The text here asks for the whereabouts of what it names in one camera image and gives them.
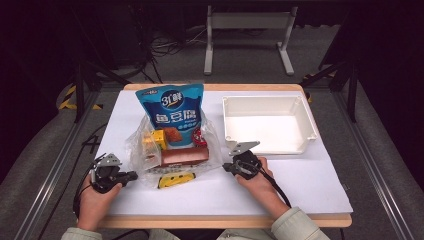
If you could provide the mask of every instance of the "white tray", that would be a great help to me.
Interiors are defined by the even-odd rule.
[[[236,143],[260,141],[255,154],[301,154],[317,138],[309,105],[301,96],[223,97],[225,140]]]

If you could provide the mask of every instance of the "blue food package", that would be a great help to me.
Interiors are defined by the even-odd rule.
[[[203,84],[165,85],[135,94],[153,127],[165,132],[170,148],[193,146],[192,133],[201,125]]]

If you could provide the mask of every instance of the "yellow box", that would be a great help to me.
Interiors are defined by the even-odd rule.
[[[160,150],[166,150],[166,138],[163,130],[154,130],[152,132],[155,143],[160,147]]]

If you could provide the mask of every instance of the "gray sleeve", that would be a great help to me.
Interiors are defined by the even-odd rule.
[[[62,240],[102,240],[102,235],[79,228],[68,228],[62,235]]]
[[[288,210],[272,224],[272,233],[278,240],[329,239],[302,211],[295,207]]]

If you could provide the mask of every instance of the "white paper sheet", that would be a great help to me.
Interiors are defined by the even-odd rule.
[[[223,96],[299,95],[296,91],[205,91],[202,109],[217,130],[224,161],[231,162],[224,140]],[[135,91],[121,91],[97,156],[114,153],[129,171],[125,141],[145,112]],[[266,156],[278,185],[292,206],[307,214],[351,213],[352,207],[320,136],[300,155]],[[267,215],[266,211],[222,168],[167,189],[129,182],[113,202],[110,215]]]

